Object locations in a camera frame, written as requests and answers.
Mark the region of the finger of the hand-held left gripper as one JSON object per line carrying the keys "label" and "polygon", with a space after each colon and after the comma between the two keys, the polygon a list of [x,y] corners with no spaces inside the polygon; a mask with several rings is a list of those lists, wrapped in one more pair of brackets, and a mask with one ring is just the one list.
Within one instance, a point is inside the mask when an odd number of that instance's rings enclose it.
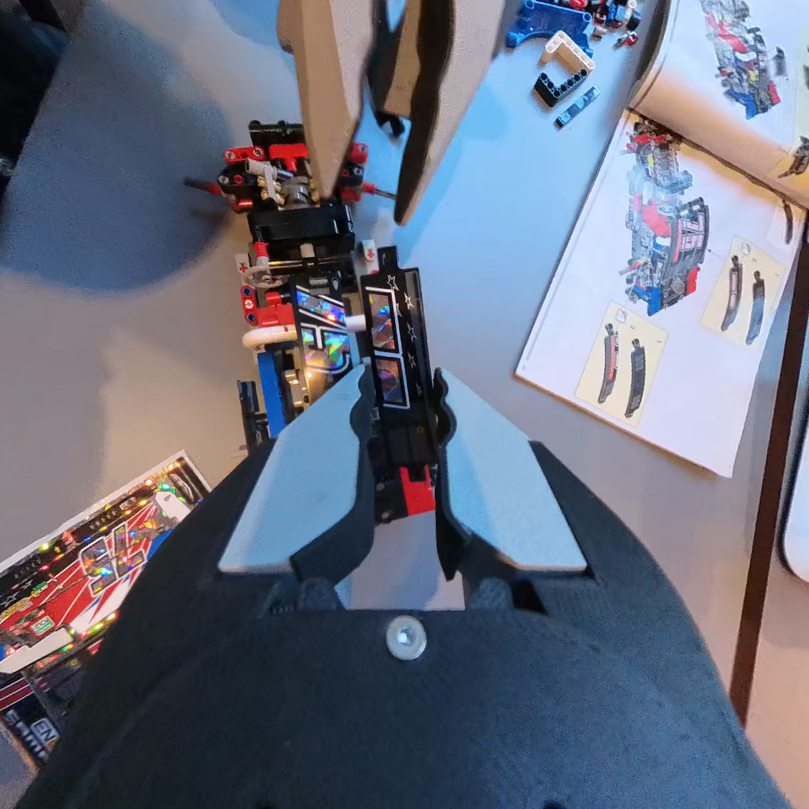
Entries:
{"label": "finger of the hand-held left gripper", "polygon": [[407,225],[439,170],[491,61],[507,2],[408,1],[391,27],[382,13],[382,114],[408,121],[394,219]]}
{"label": "finger of the hand-held left gripper", "polygon": [[374,2],[280,1],[278,40],[295,59],[313,177],[331,196],[362,117]]}

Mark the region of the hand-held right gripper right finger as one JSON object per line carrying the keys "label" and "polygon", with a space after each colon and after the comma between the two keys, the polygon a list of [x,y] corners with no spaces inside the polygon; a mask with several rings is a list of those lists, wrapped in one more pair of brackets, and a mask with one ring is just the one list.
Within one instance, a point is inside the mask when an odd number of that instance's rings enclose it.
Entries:
{"label": "hand-held right gripper right finger", "polygon": [[437,369],[436,544],[446,579],[584,573],[587,561],[525,433]]}

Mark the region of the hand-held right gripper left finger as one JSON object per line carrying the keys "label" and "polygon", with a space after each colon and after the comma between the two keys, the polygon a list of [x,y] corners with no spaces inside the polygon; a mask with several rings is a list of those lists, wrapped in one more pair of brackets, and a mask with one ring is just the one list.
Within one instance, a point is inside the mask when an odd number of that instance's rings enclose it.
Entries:
{"label": "hand-held right gripper left finger", "polygon": [[375,532],[374,399],[369,367],[355,368],[281,431],[217,563],[221,573],[339,583],[359,567]]}

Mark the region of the toy brick car model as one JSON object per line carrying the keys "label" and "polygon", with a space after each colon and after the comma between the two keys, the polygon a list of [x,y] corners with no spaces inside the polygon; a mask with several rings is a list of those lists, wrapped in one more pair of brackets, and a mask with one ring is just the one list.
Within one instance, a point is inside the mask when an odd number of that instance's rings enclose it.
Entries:
{"label": "toy brick car model", "polygon": [[[358,240],[350,203],[396,197],[366,181],[363,143],[352,144],[335,190],[322,197],[301,124],[254,120],[248,130],[250,144],[225,149],[216,179],[184,177],[184,185],[227,204],[248,225],[250,243],[236,256],[236,268],[248,325],[243,343],[260,376],[260,391],[252,381],[238,382],[250,452],[277,438],[350,370],[370,369],[360,280],[379,270],[379,249],[394,246]],[[435,509],[438,460],[424,480],[390,469],[376,403],[369,453],[377,522]]]}

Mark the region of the black starred brick panel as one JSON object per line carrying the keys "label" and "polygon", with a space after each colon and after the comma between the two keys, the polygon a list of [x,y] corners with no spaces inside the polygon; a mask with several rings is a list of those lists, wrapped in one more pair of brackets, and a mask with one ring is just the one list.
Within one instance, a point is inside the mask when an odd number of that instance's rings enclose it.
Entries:
{"label": "black starred brick panel", "polygon": [[433,375],[417,268],[400,268],[397,249],[380,248],[379,270],[360,280],[383,457],[392,470],[424,480],[437,464]]}

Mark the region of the pile of loose toy bricks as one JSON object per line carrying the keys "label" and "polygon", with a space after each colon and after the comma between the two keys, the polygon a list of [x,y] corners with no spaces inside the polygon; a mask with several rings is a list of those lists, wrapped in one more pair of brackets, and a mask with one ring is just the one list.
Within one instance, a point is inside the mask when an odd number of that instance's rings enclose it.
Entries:
{"label": "pile of loose toy bricks", "polygon": [[641,22],[642,2],[525,1],[504,43],[514,51],[530,41],[543,42],[533,94],[557,113],[554,126],[562,129],[600,94],[595,86],[584,89],[595,70],[593,45],[608,39],[615,48],[632,47]]}

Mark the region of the open instruction booklet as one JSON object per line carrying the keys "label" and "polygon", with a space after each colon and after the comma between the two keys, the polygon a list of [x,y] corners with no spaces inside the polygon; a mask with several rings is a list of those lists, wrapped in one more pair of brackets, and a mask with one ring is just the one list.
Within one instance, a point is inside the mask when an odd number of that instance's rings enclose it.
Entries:
{"label": "open instruction booklet", "polygon": [[807,223],[808,2],[669,2],[515,376],[730,477]]}

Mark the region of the holographic sticker sheet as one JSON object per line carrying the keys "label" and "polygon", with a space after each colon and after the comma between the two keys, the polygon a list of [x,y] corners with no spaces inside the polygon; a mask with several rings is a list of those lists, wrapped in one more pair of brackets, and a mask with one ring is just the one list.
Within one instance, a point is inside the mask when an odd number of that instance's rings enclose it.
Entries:
{"label": "holographic sticker sheet", "polygon": [[2,679],[98,642],[143,567],[207,496],[184,451],[2,562]]}

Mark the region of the dark sticker sheet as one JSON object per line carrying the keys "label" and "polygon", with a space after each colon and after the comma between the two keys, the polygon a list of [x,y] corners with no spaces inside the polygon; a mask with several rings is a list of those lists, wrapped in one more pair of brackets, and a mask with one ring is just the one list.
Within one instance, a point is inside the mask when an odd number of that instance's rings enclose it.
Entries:
{"label": "dark sticker sheet", "polygon": [[78,698],[84,666],[70,657],[1,679],[2,728],[36,771],[51,759]]}

